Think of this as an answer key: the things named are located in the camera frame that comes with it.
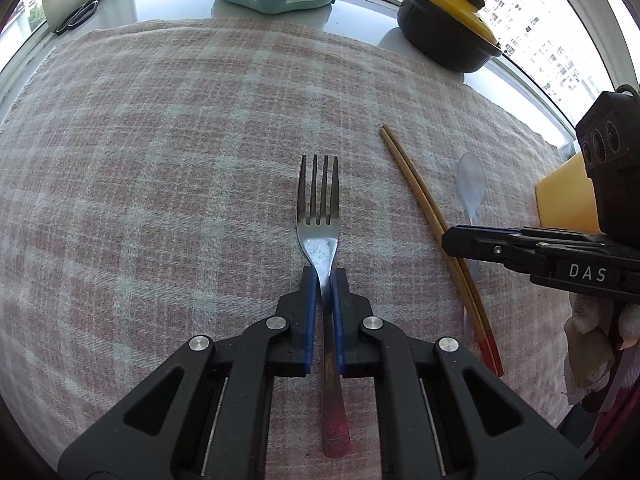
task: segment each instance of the cloth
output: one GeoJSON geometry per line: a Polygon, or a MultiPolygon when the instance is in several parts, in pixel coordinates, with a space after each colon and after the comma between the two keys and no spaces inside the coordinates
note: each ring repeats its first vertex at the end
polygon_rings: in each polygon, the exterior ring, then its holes
{"type": "MultiPolygon", "coordinates": [[[[613,300],[603,300],[583,294],[571,294],[572,316],[564,326],[568,352],[564,362],[564,380],[569,404],[577,404],[589,392],[598,392],[609,383],[614,364],[609,330],[613,300]]],[[[618,331],[623,340],[624,357],[616,370],[617,380],[611,383],[601,412],[612,408],[618,392],[631,387],[640,375],[640,305],[625,305],[618,318],[618,331]]]]}
{"type": "MultiPolygon", "coordinates": [[[[49,463],[188,338],[237,335],[298,286],[302,153],[339,157],[336,264],[352,291],[410,336],[462,336],[383,122],[450,224],[465,221],[465,152],[487,173],[482,224],[538,224],[534,186],[556,149],[432,64],[228,19],[97,30],[43,63],[0,135],[0,392],[49,463]]],[[[494,264],[479,290],[504,380],[558,424],[568,294],[494,264]]],[[[343,381],[351,453],[322,455],[316,344],[310,377],[276,380],[267,476],[378,479],[371,380],[343,381]]]]}

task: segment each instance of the chopsticks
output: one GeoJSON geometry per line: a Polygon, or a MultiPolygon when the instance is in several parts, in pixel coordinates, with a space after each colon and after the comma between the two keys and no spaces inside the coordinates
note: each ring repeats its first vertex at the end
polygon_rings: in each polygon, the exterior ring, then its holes
{"type": "Polygon", "coordinates": [[[440,251],[449,266],[453,280],[458,287],[458,291],[465,303],[466,311],[468,312],[474,326],[476,340],[478,341],[480,354],[484,364],[498,377],[501,377],[504,375],[504,369],[502,368],[502,361],[500,360],[498,347],[495,344],[495,338],[491,330],[491,325],[489,324],[489,319],[486,311],[484,310],[482,299],[478,294],[476,284],[469,273],[466,261],[462,258],[453,258],[442,249],[442,235],[449,229],[449,225],[444,219],[442,211],[440,211],[438,204],[431,195],[429,188],[427,188],[427,185],[424,183],[424,180],[418,174],[418,171],[415,169],[411,159],[398,142],[398,138],[393,130],[386,126],[386,124],[383,124],[380,128],[380,136],[382,136],[386,146],[389,148],[389,151],[391,151],[394,159],[398,163],[400,171],[402,171],[402,174],[404,174],[411,190],[414,192],[414,196],[418,201],[429,226],[431,227],[431,231],[436,237],[440,251]]]}

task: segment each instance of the window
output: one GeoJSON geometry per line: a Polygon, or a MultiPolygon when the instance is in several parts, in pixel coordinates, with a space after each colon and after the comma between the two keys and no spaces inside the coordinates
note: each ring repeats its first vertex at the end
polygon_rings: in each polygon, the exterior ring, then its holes
{"type": "Polygon", "coordinates": [[[14,56],[31,33],[45,21],[42,0],[20,0],[0,32],[0,70],[14,56]]]}
{"type": "Polygon", "coordinates": [[[524,28],[523,37],[520,38],[520,47],[506,55],[524,70],[539,85],[550,84],[546,89],[547,94],[556,102],[558,107],[566,114],[568,119],[576,124],[596,97],[603,90],[613,90],[609,75],[604,63],[584,28],[580,18],[567,0],[505,0],[509,5],[504,8],[482,9],[481,13],[492,24],[495,35],[502,44],[512,37],[508,34],[504,25],[497,24],[497,20],[490,20],[497,15],[497,19],[506,17],[508,9],[513,6],[517,10],[525,9],[514,17],[511,24],[518,30],[518,26],[524,28]],[[579,70],[581,78],[575,89],[560,84],[558,79],[560,68],[554,52],[567,54],[579,70]],[[540,51],[545,57],[537,57],[534,54],[540,51]]]}
{"type": "Polygon", "coordinates": [[[631,61],[636,69],[636,77],[640,78],[640,28],[631,16],[622,0],[607,0],[613,13],[616,15],[622,35],[625,37],[626,46],[631,54],[631,61]]]}

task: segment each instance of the black scissors handle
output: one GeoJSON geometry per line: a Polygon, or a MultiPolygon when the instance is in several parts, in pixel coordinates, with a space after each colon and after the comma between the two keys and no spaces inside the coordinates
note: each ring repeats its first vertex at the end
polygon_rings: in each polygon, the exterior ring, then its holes
{"type": "Polygon", "coordinates": [[[56,27],[54,34],[59,36],[68,30],[78,28],[94,15],[100,1],[101,0],[89,0],[78,9],[74,10],[74,12],[68,15],[65,20],[56,27]]]}

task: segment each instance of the fork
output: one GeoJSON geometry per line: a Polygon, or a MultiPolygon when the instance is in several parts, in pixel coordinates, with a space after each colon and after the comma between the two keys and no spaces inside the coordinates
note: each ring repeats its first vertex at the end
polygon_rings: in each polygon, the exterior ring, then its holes
{"type": "Polygon", "coordinates": [[[298,241],[305,256],[314,266],[320,281],[322,297],[322,342],[324,345],[324,373],[322,381],[322,452],[329,458],[340,458],[349,452],[350,438],[347,415],[344,411],[340,374],[336,361],[334,326],[332,323],[331,266],[338,248],[340,227],[338,197],[338,157],[334,156],[329,213],[326,211],[326,180],[329,157],[324,156],[319,211],[316,214],[316,175],[318,156],[314,155],[311,177],[309,214],[306,214],[306,157],[302,156],[298,181],[298,241]]]}

